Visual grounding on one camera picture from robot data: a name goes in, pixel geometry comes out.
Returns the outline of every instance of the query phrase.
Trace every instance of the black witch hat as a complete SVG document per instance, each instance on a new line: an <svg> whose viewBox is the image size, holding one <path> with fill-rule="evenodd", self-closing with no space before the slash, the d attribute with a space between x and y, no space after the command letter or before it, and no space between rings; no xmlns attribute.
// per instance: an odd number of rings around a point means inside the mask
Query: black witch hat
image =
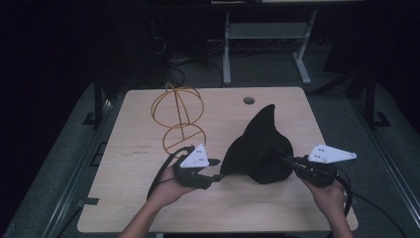
<svg viewBox="0 0 420 238"><path fill-rule="evenodd" d="M280 158L293 157L290 141L274 125L273 104L263 108L247 126L244 135L229 147L220 174L245 173L261 184L287 179L292 169Z"/></svg>

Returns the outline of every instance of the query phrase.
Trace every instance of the hand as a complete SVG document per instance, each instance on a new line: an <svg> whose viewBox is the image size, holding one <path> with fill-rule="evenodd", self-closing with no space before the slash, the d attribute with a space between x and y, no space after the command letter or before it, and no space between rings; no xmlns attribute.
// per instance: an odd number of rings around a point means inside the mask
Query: hand
<svg viewBox="0 0 420 238"><path fill-rule="evenodd" d="M155 187L151 197L149 197L149 200L159 207L170 205L183 195L196 189L181 186L174 178L172 166L166 168L159 181L160 184Z"/></svg>
<svg viewBox="0 0 420 238"><path fill-rule="evenodd" d="M146 203L120 234L120 238L146 237L152 222L164 206L174 203L184 194L195 190L195 188L181 186L173 177L172 167L166 168L160 181L161 183L155 187Z"/></svg>
<svg viewBox="0 0 420 238"><path fill-rule="evenodd" d="M344 213L344 188L337 181L326 187L317 187L302 179L311 191L315 204L325 215L335 238L353 238L354 235Z"/></svg>
<svg viewBox="0 0 420 238"><path fill-rule="evenodd" d="M304 179L302 181L311 191L319 210L327 218L337 213L344 214L344 188L338 181L334 180L333 184L326 187L317 187Z"/></svg>

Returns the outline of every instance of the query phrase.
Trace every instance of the table hole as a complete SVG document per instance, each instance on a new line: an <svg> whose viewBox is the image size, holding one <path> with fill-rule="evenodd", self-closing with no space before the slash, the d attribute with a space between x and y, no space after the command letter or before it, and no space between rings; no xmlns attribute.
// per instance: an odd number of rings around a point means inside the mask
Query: table hole
<svg viewBox="0 0 420 238"><path fill-rule="evenodd" d="M247 105L253 105L256 100L253 97L244 97L244 102Z"/></svg>

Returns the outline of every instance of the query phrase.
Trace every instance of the table top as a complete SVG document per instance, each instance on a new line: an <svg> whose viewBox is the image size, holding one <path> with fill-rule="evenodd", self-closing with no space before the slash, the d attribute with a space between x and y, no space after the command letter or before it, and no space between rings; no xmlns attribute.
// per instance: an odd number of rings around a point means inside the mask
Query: table top
<svg viewBox="0 0 420 238"><path fill-rule="evenodd" d="M303 90L299 87L197 89L204 102L195 123L206 134L209 158L223 160L229 146L240 137L252 118L274 104L275 126L286 136L295 156L308 155L316 143L324 143ZM86 233L120 232L146 201L156 173L168 157L162 147L167 128L151 115L151 107L164 90L127 93L88 197L97 205L85 205L78 229ZM181 94L191 118L201 111L192 94ZM252 97L255 103L244 103ZM174 100L163 100L157 118L176 123ZM203 138L194 138L195 146ZM213 176L220 166L206 168ZM358 227L353 212L352 229ZM290 232L329 230L327 220L313 202L309 190L293 173L288 179L258 184L245 175L225 177L207 190L196 190L157 215L151 232Z"/></svg>

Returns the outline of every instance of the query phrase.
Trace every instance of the table leg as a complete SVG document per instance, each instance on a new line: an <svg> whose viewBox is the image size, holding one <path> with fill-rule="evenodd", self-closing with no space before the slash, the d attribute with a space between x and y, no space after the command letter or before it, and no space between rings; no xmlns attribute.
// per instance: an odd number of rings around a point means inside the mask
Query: table leg
<svg viewBox="0 0 420 238"><path fill-rule="evenodd" d="M303 63L303 54L305 53L309 37L311 36L316 14L317 11L311 12L311 16L303 33L302 46L300 47L298 52L293 53L294 61L296 62L297 69L299 70L300 77L302 78L304 84L311 84L311 78L309 77L308 71L306 70L305 64Z"/></svg>
<svg viewBox="0 0 420 238"><path fill-rule="evenodd" d="M226 13L225 23L225 54L223 55L223 83L230 85L231 79L231 64L229 62L229 12Z"/></svg>

